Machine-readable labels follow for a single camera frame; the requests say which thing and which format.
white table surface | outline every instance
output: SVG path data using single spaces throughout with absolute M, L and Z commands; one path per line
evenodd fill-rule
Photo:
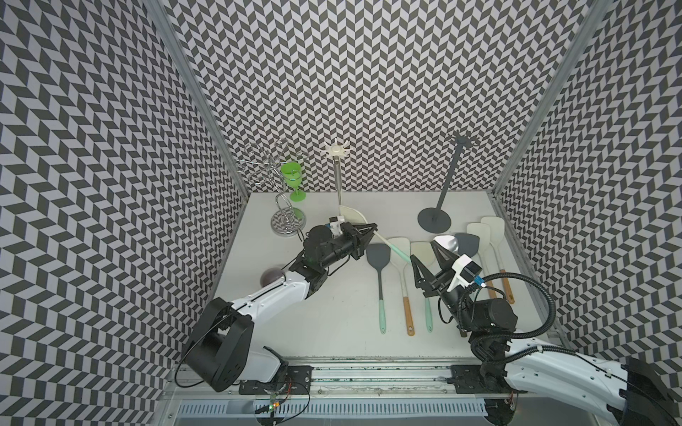
M 435 234 L 419 227 L 417 214 L 425 207 L 435 207 L 438 196 L 437 192 L 351 192 L 344 193 L 344 204 L 361 211 L 369 222 L 376 223 L 385 238 L 431 241 Z M 330 217 L 338 214 L 338 200 L 333 192 L 308 194 L 304 201 L 293 204 L 306 214 L 305 231 L 326 224 Z M 276 209 L 274 194 L 251 195 L 215 297 L 230 301 L 257 291 L 264 270 L 285 265 L 301 251 L 302 244 L 297 237 L 279 237 L 271 230 L 270 217 Z M 452 219 L 450 234 L 466 232 L 469 222 L 494 215 L 485 192 L 450 192 L 443 210 Z M 507 271 L 518 272 L 507 241 L 502 242 L 500 252 Z M 493 269 L 496 265 L 494 254 L 492 250 L 486 254 L 488 266 Z M 332 265 L 330 270 L 339 264 Z M 282 356 L 388 359 L 473 356 L 467 340 L 460 337 L 456 322 L 446 325 L 439 319 L 436 297 L 430 298 L 433 332 L 427 332 L 424 297 L 414 286 L 411 274 L 407 275 L 407 284 L 415 335 L 408 336 L 398 270 L 389 264 L 382 276 L 386 334 L 379 331 L 376 271 L 361 258 L 351 259 L 310 298 L 291 305 L 267 324 L 256 327 L 253 342 L 270 346 Z M 510 283 L 516 298 L 512 308 L 519 317 L 518 328 L 526 331 L 537 328 L 542 321 L 527 287 L 516 280 L 510 280 Z M 481 291 L 479 298 L 487 298 L 487 293 Z M 445 306 L 443 315 L 445 319 L 449 318 Z

white spatula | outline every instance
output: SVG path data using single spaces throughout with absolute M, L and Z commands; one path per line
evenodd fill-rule
M 478 257 L 481 259 L 483 274 L 488 275 L 490 269 L 488 269 L 488 266 L 486 265 L 486 250 L 490 247 L 490 227 L 486 224 L 476 222 L 474 224 L 466 225 L 466 233 L 476 235 L 479 238 Z M 488 296 L 490 296 L 491 299 L 495 299 L 497 293 L 494 290 L 488 289 Z
M 388 242 L 390 246 L 391 245 L 395 246 L 396 248 L 398 248 L 398 250 L 409 256 L 410 240 L 408 240 L 405 237 L 394 237 L 389 238 Z M 398 268 L 398 272 L 400 274 L 400 289 L 402 290 L 402 305 L 405 308 L 405 324 L 407 325 L 407 334 L 410 336 L 414 336 L 415 325 L 414 322 L 412 321 L 410 298 L 407 294 L 407 282 L 405 281 L 405 266 L 407 265 L 407 262 L 405 262 L 405 260 L 395 250 L 391 250 L 391 264 Z
M 418 241 L 410 244 L 410 251 L 417 259 L 424 264 L 425 267 L 430 267 L 436 261 L 436 255 L 433 253 L 431 243 L 426 241 Z M 426 330 L 431 333 L 433 331 L 433 315 L 431 314 L 431 301 L 428 297 L 424 298 L 424 308 L 426 312 Z
M 505 237 L 505 220 L 497 216 L 485 216 L 481 218 L 481 223 L 486 224 L 490 227 L 490 245 L 495 253 L 495 260 L 497 261 L 497 266 L 500 272 L 507 272 L 505 265 L 502 262 L 502 255 L 500 255 L 500 243 Z M 509 304 L 514 303 L 514 294 L 512 293 L 512 287 L 509 284 L 507 278 L 502 279 L 502 286 L 507 293 L 507 301 Z

wooden handle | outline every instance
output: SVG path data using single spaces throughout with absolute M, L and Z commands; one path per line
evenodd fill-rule
M 514 303 L 514 294 L 512 293 L 512 286 L 509 285 L 509 280 L 507 278 L 502 279 L 502 285 L 505 288 L 505 293 L 507 293 L 507 300 L 509 301 L 509 304 L 511 305 Z
M 410 298 L 403 297 L 402 304 L 405 306 L 405 324 L 407 324 L 407 335 L 415 335 L 415 325 L 412 323 L 412 310 L 410 309 Z

black mounting plate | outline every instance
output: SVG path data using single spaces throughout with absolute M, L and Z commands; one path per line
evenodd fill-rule
M 307 395 L 310 392 L 310 379 L 312 367 L 309 365 L 288 365 L 286 367 L 286 377 L 291 378 L 293 383 L 291 395 Z M 268 383 L 257 380 L 246 380 L 239 383 L 240 395 L 269 395 L 282 387 L 282 383 L 272 380 Z

black cable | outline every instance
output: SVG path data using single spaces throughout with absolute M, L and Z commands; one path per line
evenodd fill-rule
M 499 294 L 502 294 L 502 299 L 505 299 L 506 301 L 509 301 L 509 299 L 507 299 L 507 295 L 506 295 L 502 290 L 500 290 L 499 288 L 495 288 L 495 287 L 493 287 L 493 286 L 486 286 L 486 288 L 489 289 L 489 290 L 492 290 L 492 291 L 496 291 L 496 292 L 498 292 Z
M 351 259 L 351 255 L 349 254 L 348 257 L 346 257 L 346 261 L 343 262 L 343 264 L 342 264 L 340 267 L 334 269 L 334 271 L 333 271 L 332 273 L 330 273 L 330 272 L 329 272 L 329 269 L 327 269 L 327 276 L 328 276 L 328 277 L 331 277 L 332 275 L 334 275 L 334 274 L 336 273 L 336 271 L 338 271 L 339 269 L 341 269 L 341 268 L 343 267 L 343 265 L 345 265 L 346 263 L 348 263 L 348 261 L 349 261 L 350 259 Z
M 246 303 L 244 303 L 242 306 L 240 306 L 239 309 L 235 309 L 235 311 L 239 311 L 241 308 L 243 308 L 245 306 L 246 306 Z M 202 384 L 204 382 L 203 380 L 201 380 L 200 382 L 192 383 L 189 385 L 180 384 L 177 382 L 177 372 L 180 370 L 180 365 L 182 365 L 182 363 L 185 362 L 185 360 L 187 359 L 187 355 L 190 354 L 192 349 L 194 349 L 196 347 L 196 345 L 198 345 L 199 342 L 202 341 L 203 338 L 206 337 L 210 332 L 212 332 L 214 329 L 218 328 L 218 326 L 220 326 L 221 322 L 225 321 L 227 318 L 230 318 L 230 316 L 231 316 L 231 314 L 223 315 L 223 317 L 221 319 L 219 319 L 218 322 L 214 326 L 212 326 L 210 329 L 206 330 L 206 333 L 204 333 L 201 337 L 199 337 L 196 340 L 196 342 L 194 342 L 194 344 L 192 346 L 190 346 L 189 349 L 187 349 L 187 352 L 185 352 L 185 354 L 182 356 L 182 359 L 180 359 L 180 362 L 177 364 L 177 368 L 175 369 L 175 374 L 173 375 L 173 381 L 175 382 L 175 386 L 177 386 L 179 388 L 192 388 L 192 387 L 196 386 L 197 384 Z
M 490 281 L 492 281 L 494 279 L 498 279 L 498 278 L 521 279 L 522 281 L 525 281 L 528 284 L 532 285 L 533 287 L 537 288 L 540 291 L 540 294 L 542 294 L 542 296 L 547 300 L 549 314 L 547 315 L 547 319 L 545 320 L 545 322 L 539 328 L 537 328 L 533 331 L 529 331 L 528 333 L 508 333 L 506 331 L 500 331 L 497 333 L 480 335 L 480 336 L 475 337 L 474 339 L 471 340 L 470 343 L 471 343 L 472 347 L 480 345 L 480 343 L 485 341 L 485 340 L 500 339 L 500 338 L 502 338 L 502 339 L 530 339 L 532 337 L 537 337 L 537 336 L 541 335 L 542 333 L 547 332 L 550 328 L 552 328 L 552 324 L 554 323 L 554 319 L 556 319 L 556 317 L 557 317 L 557 304 L 554 302 L 554 299 L 549 294 L 547 289 L 545 289 L 540 283 L 538 283 L 534 279 L 527 277 L 525 275 L 521 275 L 519 273 L 504 272 L 504 273 L 494 273 L 492 275 L 489 275 L 489 276 L 483 278 L 483 280 L 485 282 L 490 282 Z M 466 289 L 468 293 L 466 293 L 465 295 L 468 295 L 471 293 L 471 291 L 469 291 L 470 287 L 468 287 Z M 464 307 L 463 302 L 464 301 L 462 300 L 462 297 L 460 297 L 460 300 L 457 303 L 458 314 L 460 314 L 459 310 L 463 309 L 463 307 Z M 477 355 L 477 358 L 483 362 L 488 362 L 487 359 L 480 358 L 478 355 Z
M 295 383 L 295 384 L 298 384 L 299 386 L 302 386 L 304 389 L 306 389 L 306 386 L 302 385 L 301 383 L 298 383 L 298 382 L 294 382 L 294 383 Z M 291 416 L 291 417 L 287 417 L 287 418 L 284 419 L 283 421 L 279 422 L 278 425 L 281 425 L 281 424 L 284 423 L 285 421 L 289 421 L 289 420 L 291 420 L 291 419 L 295 419 L 296 417 L 300 416 L 301 414 L 303 414 L 303 412 L 305 412 L 305 411 L 308 409 L 308 406 L 310 405 L 310 387 L 308 387 L 307 390 L 308 390 L 308 403 L 306 404 L 305 407 L 303 407 L 303 410 L 299 411 L 298 413 L 294 414 L 294 415 Z
M 476 312 L 476 299 L 478 299 L 478 294 L 483 290 L 483 287 L 479 288 L 476 295 L 473 298 L 473 307 L 471 308 L 471 320 L 473 320 L 473 313 Z
M 452 319 L 455 317 L 450 315 L 450 319 L 448 321 L 445 321 L 445 319 L 443 318 L 443 312 L 441 312 L 441 300 L 442 299 L 439 297 L 438 303 L 437 303 L 437 305 L 438 305 L 438 316 L 441 317 L 441 321 L 443 321 L 443 324 L 449 324 L 450 322 L 452 322 Z
M 289 265 L 291 265 L 292 263 L 294 263 L 294 261 L 296 261 L 296 259 L 298 259 L 298 257 L 299 257 L 300 255 L 302 255 L 302 254 L 303 254 L 303 250 L 301 250 L 301 251 L 296 255 L 296 257 L 294 257 L 293 259 L 289 260 L 289 261 L 286 263 L 286 265 L 284 265 L 284 266 L 281 267 L 280 269 L 285 270 L 286 268 L 288 268 Z

